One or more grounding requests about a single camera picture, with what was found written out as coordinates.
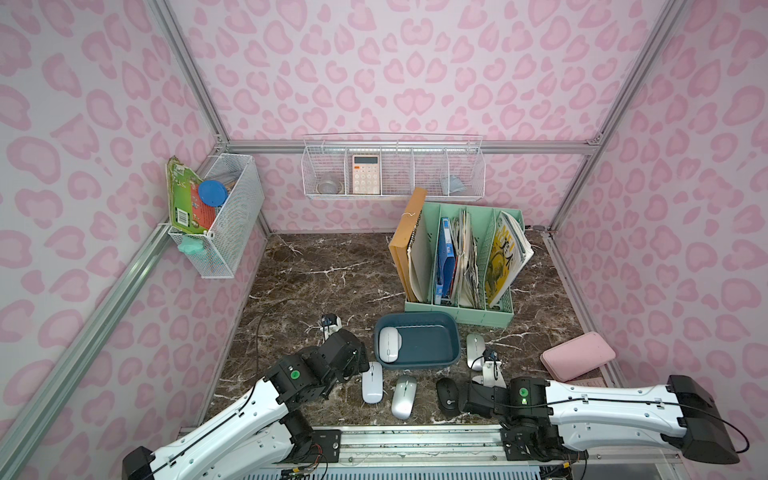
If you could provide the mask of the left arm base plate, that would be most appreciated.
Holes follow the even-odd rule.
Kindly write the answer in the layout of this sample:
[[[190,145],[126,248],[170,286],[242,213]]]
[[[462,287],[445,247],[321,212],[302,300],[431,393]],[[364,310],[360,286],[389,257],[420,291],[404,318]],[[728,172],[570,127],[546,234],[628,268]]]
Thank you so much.
[[[342,431],[339,429],[320,429],[300,433],[292,437],[292,450],[283,463],[321,462],[337,463],[339,461]]]

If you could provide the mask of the stack of magazines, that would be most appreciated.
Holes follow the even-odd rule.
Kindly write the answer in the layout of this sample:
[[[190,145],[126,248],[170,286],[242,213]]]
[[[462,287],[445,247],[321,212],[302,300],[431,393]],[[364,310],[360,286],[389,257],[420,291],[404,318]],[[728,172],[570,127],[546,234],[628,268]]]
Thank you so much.
[[[452,223],[456,269],[452,287],[452,303],[461,308],[479,309],[481,306],[477,244],[472,231],[470,214],[462,208]]]

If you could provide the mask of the blue round lid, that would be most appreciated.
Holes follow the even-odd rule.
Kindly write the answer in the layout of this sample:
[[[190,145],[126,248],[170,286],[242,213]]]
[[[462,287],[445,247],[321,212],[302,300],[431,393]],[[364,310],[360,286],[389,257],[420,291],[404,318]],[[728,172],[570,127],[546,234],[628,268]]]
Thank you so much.
[[[220,181],[205,180],[201,182],[197,189],[200,201],[212,208],[222,207],[229,197],[229,190]]]

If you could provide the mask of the silver computer mouse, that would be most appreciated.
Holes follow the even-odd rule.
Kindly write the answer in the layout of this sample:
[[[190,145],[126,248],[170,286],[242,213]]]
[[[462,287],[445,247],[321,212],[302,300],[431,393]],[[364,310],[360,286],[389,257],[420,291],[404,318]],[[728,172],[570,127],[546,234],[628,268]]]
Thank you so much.
[[[398,420],[410,418],[416,399],[418,388],[417,380],[409,375],[400,376],[396,382],[391,413]]]
[[[466,337],[467,366],[475,372],[481,372],[484,366],[485,340],[482,335],[470,333]]]

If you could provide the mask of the teal storage box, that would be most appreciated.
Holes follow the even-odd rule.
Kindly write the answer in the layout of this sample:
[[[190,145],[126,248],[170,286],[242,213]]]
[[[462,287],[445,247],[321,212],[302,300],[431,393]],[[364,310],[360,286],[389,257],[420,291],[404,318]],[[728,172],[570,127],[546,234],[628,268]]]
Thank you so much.
[[[399,358],[388,364],[379,358],[379,332],[395,327],[402,337]],[[374,352],[385,369],[441,369],[460,359],[461,345],[455,320],[441,312],[404,312],[381,317],[374,329]]]

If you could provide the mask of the green file organizer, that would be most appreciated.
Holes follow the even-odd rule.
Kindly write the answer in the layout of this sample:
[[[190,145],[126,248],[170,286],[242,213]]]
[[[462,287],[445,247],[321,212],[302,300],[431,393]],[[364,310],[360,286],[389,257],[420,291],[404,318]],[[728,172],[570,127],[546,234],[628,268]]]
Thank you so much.
[[[389,249],[409,313],[492,328],[514,317],[510,285],[533,255],[522,212],[426,202],[414,195]]]

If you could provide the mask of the pink calculator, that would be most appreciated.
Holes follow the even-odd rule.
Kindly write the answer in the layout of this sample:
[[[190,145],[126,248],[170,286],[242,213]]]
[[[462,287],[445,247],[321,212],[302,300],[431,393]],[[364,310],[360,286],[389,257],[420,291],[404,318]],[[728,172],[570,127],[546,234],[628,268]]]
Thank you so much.
[[[380,156],[354,154],[352,156],[352,193],[355,195],[380,195]]]

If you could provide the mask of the pink case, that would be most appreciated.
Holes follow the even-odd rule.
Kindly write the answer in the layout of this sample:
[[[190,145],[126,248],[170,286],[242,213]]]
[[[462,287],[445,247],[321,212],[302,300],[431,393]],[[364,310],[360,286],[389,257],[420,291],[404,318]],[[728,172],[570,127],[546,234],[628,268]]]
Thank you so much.
[[[573,380],[615,358],[614,349],[596,332],[585,333],[540,355],[546,370],[559,382]]]

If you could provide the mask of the yellow comic book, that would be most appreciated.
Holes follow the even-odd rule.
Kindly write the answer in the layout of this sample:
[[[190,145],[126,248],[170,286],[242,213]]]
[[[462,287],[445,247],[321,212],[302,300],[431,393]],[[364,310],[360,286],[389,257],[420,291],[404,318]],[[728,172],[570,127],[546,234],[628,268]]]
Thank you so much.
[[[494,308],[533,257],[524,228],[506,211],[495,218],[486,266],[484,287],[488,309]]]

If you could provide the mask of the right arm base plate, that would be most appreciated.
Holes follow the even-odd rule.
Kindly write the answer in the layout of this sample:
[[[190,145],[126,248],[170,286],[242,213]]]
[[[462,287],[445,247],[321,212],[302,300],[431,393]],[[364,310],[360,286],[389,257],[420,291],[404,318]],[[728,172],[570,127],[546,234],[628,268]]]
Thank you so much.
[[[576,462],[589,458],[587,451],[566,447],[555,425],[502,428],[501,441],[508,461]]]

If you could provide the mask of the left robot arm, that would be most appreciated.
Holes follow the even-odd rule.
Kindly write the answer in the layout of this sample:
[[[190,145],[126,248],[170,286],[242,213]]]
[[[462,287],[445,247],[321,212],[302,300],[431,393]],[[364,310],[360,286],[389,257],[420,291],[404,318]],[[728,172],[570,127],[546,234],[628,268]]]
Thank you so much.
[[[370,368],[365,344],[341,329],[320,346],[286,355],[252,389],[191,433],[122,460],[124,479],[239,479],[285,460],[327,462],[301,407]]]

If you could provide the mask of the brown cardboard notebook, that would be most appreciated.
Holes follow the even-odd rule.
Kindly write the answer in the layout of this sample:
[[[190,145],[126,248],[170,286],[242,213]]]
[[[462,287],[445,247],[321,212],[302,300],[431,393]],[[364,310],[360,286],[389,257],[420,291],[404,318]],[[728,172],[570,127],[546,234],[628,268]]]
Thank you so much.
[[[427,191],[417,187],[410,197],[405,212],[389,243],[398,276],[410,302],[426,303],[429,300],[431,280],[431,250],[427,222],[422,209]]]

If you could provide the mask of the green packaged card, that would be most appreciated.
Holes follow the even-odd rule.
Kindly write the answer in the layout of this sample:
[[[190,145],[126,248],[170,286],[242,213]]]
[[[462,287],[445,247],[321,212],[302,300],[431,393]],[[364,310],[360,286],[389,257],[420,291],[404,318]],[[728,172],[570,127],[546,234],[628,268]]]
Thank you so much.
[[[203,180],[175,156],[167,162],[166,178],[172,227],[185,234],[206,234],[212,227],[216,211],[199,196],[198,189]]]

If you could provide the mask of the clear tape roll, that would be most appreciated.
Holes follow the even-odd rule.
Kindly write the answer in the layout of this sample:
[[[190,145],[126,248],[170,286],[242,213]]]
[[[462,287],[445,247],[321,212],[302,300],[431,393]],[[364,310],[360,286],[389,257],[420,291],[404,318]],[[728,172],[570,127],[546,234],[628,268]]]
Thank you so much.
[[[341,195],[345,191],[344,181],[335,175],[324,175],[316,182],[316,193],[319,195]]]

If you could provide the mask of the blue folder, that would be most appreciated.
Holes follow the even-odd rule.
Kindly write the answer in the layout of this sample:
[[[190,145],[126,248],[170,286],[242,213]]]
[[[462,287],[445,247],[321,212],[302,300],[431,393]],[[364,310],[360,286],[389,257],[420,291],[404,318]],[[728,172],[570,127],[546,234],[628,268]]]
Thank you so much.
[[[456,254],[453,240],[452,223],[448,217],[442,217],[438,228],[437,251],[435,257],[435,303],[449,304],[456,268]]]

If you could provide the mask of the white logo computer mouse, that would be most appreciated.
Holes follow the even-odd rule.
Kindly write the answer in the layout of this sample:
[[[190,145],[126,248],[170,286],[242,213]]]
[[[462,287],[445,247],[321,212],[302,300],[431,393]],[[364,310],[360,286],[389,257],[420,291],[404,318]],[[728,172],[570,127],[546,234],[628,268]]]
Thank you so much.
[[[385,327],[379,332],[378,352],[384,363],[394,363],[399,358],[402,347],[402,337],[395,327]]]

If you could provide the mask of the grey small cup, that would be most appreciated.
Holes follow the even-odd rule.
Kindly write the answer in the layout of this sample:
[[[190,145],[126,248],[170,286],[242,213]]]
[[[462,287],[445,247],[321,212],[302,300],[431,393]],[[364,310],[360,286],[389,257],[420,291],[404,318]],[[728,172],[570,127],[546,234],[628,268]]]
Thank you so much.
[[[454,196],[462,195],[467,187],[458,176],[450,175],[441,180],[441,190],[444,196]]]

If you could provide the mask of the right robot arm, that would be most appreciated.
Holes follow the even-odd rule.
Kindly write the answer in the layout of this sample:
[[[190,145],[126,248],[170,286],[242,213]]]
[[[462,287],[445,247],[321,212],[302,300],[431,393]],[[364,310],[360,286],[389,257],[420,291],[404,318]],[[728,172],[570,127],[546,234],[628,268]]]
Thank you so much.
[[[739,463],[714,397],[694,379],[600,388],[518,377],[506,386],[463,382],[453,402],[461,413],[495,419],[510,461],[585,459],[602,447],[658,447],[712,465]]]

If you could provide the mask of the black computer mouse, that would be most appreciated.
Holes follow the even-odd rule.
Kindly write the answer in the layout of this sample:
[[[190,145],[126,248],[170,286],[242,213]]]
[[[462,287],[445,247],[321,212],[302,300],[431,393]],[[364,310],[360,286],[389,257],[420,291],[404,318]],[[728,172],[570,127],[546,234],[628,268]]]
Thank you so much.
[[[440,378],[435,383],[438,407],[446,418],[455,418],[460,414],[458,407],[459,389],[457,383],[448,377]]]

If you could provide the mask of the mint green clip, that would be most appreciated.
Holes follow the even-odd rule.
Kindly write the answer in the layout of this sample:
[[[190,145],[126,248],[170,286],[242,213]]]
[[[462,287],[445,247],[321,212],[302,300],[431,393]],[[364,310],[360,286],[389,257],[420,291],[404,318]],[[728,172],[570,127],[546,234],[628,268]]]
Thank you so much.
[[[187,256],[203,256],[207,254],[206,241],[191,235],[182,235],[177,248]]]

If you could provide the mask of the white mesh side basket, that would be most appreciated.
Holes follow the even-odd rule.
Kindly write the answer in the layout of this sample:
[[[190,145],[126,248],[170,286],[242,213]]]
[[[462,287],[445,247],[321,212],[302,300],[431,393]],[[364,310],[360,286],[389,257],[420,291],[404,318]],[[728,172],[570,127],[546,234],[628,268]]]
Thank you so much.
[[[206,234],[185,234],[170,223],[169,235],[176,245],[182,235],[206,241],[206,255],[185,255],[201,277],[232,278],[265,200],[258,169],[250,155],[221,153],[213,158],[210,170],[198,176],[203,181],[222,182],[229,190],[229,197],[222,207],[214,208],[216,217]]]

